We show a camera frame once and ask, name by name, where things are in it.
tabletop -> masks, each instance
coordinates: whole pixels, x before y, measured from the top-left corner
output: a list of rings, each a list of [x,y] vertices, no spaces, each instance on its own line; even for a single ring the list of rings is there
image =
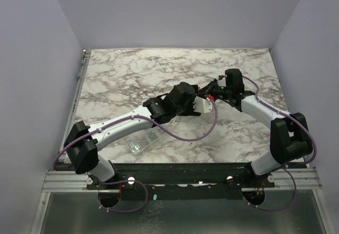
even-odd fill
[[[150,98],[168,93],[179,82],[201,87],[238,68],[260,87],[260,97],[287,110],[268,49],[105,49],[93,50],[86,71],[76,120],[106,121],[132,111]],[[245,88],[255,91],[244,81]],[[100,151],[114,163],[231,163],[254,160],[269,149],[270,131],[253,117],[218,101],[218,123],[204,139],[184,142],[164,136],[133,155],[122,139]],[[178,116],[167,125],[185,138],[201,136],[214,112]]]

cable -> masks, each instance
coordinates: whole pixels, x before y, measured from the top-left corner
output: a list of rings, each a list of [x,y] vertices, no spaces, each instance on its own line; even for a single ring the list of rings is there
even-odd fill
[[[141,116],[141,115],[135,115],[135,116],[127,116],[125,118],[121,118],[121,119],[118,119],[118,120],[115,120],[111,123],[108,123],[106,125],[104,125],[103,127],[101,127],[100,129],[96,129],[92,132],[89,132],[87,134],[84,134],[82,136],[80,136],[79,138],[73,140],[72,142],[70,142],[67,146],[65,146],[60,152],[59,154],[57,154],[57,156],[55,157],[54,159],[54,162],[53,162],[53,166],[55,166],[55,164],[57,163],[59,157],[64,153],[66,152],[71,146],[73,146],[74,144],[78,143],[79,141],[83,140],[83,139],[86,139],[88,138],[89,136],[92,136],[93,134],[96,134],[98,133],[100,130],[105,130],[106,128],[108,127],[111,127],[115,124],[118,124],[120,122],[123,122],[123,121],[126,121],[126,120],[131,120],[131,119],[145,119],[151,123],[153,123],[154,125],[158,126],[160,129],[162,129],[164,132],[168,133],[170,136],[178,139],[178,140],[182,140],[182,141],[197,141],[197,140],[201,140],[203,138],[205,138],[207,135],[209,135],[212,130],[214,129],[214,127],[216,126],[217,124],[217,121],[218,121],[218,109],[217,109],[217,105],[215,104],[215,102],[213,100],[211,100],[211,103],[213,104],[213,107],[214,107],[214,110],[215,110],[215,118],[214,118],[214,122],[213,122],[213,125],[211,126],[210,130],[208,130],[206,133],[203,134],[203,136],[200,136],[200,137],[197,137],[197,138],[194,138],[194,139],[186,139],[186,138],[181,138],[173,133],[171,133],[170,131],[168,131],[165,127],[163,127],[161,124],[157,123],[156,121],[146,117],[146,116]]]
[[[114,209],[114,208],[106,208],[104,207],[102,204],[101,204],[101,200],[100,200],[100,197],[98,196],[98,202],[99,202],[99,209],[101,208],[104,208],[108,211],[112,211],[112,212],[117,212],[117,213],[133,213],[133,212],[137,212],[139,211],[140,209],[142,209],[146,204],[147,204],[147,201],[148,201],[148,191],[147,191],[147,187],[146,185],[144,185],[142,182],[138,181],[138,180],[122,180],[122,181],[117,181],[117,182],[101,182],[99,181],[101,184],[104,184],[104,185],[118,185],[118,184],[122,184],[122,183],[127,183],[127,182],[136,182],[138,184],[140,184],[143,189],[145,190],[145,193],[146,193],[146,196],[145,196],[145,200],[144,202],[141,204],[141,206],[135,208],[135,209],[130,209],[130,210],[119,210],[119,209]]]
[[[256,91],[255,91],[255,98],[257,99],[257,101],[259,103],[261,103],[262,105],[264,105],[265,107],[267,107],[268,109],[270,109],[271,111],[274,111],[276,112],[277,114],[280,114],[282,116],[284,116],[285,118],[288,118],[289,120],[291,120],[293,123],[297,124],[297,126],[299,126],[304,133],[307,134],[307,136],[310,138],[311,142],[312,142],[312,145],[313,145],[313,155],[310,159],[308,159],[307,161],[304,161],[302,163],[300,162],[296,162],[296,164],[309,164],[310,162],[312,162],[316,156],[317,156],[317,144],[316,144],[316,141],[315,139],[313,138],[313,136],[310,134],[310,132],[298,121],[296,120],[295,118],[291,117],[289,114],[286,114],[285,112],[283,111],[280,111],[279,109],[269,105],[268,103],[266,103],[265,101],[261,100],[258,96],[259,94],[259,86],[256,82],[254,82],[252,79],[246,77],[243,75],[243,78],[247,79],[249,82],[251,82],[255,87],[256,87]]]
[[[292,174],[288,170],[286,170],[285,168],[282,168],[282,169],[285,172],[287,172],[287,174],[291,177],[292,182],[293,182],[294,190],[293,190],[293,198],[292,198],[292,200],[286,206],[283,206],[281,208],[269,209],[269,208],[263,208],[263,207],[260,207],[260,206],[257,206],[257,205],[250,204],[248,202],[248,200],[245,197],[243,197],[243,199],[246,201],[247,205],[249,205],[249,206],[251,206],[251,207],[253,207],[255,209],[259,209],[259,210],[263,210],[263,211],[271,211],[271,212],[273,212],[273,211],[281,211],[281,210],[287,209],[287,208],[289,208],[290,206],[293,205],[293,203],[296,201],[296,198],[297,198],[297,184],[296,184],[296,181],[293,178]]]

marble table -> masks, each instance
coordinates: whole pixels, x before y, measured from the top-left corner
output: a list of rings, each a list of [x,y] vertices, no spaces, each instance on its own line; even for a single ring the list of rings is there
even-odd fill
[[[258,83],[263,99],[287,109],[268,49],[106,49],[92,51],[76,121],[109,120],[169,92],[179,82],[202,87],[228,68],[239,68]],[[248,82],[245,87],[255,89]],[[138,156],[119,140],[100,155],[115,163],[230,163],[251,161],[269,149],[268,128],[224,102],[217,106],[218,123],[203,140],[184,142],[165,136]],[[214,113],[176,117],[168,128],[195,138],[210,128],[213,119]]]

wall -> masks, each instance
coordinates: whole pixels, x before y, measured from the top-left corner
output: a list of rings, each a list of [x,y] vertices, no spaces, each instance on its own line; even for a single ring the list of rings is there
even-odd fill
[[[291,111],[307,117],[319,153],[316,166],[339,232],[339,0],[300,0],[272,58]]]
[[[83,56],[57,0],[0,0],[0,233],[29,233]]]
[[[86,49],[273,47],[299,0],[58,0]]]

gray floor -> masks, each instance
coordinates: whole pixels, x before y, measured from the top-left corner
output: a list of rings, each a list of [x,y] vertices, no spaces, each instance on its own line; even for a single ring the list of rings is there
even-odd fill
[[[263,205],[277,207],[291,199],[291,191],[267,192]],[[295,205],[279,212],[263,212],[244,201],[149,201],[132,214],[99,210],[93,193],[51,195],[44,234],[173,234],[173,233],[325,233],[312,191],[298,191]],[[133,208],[138,202],[124,202]]]

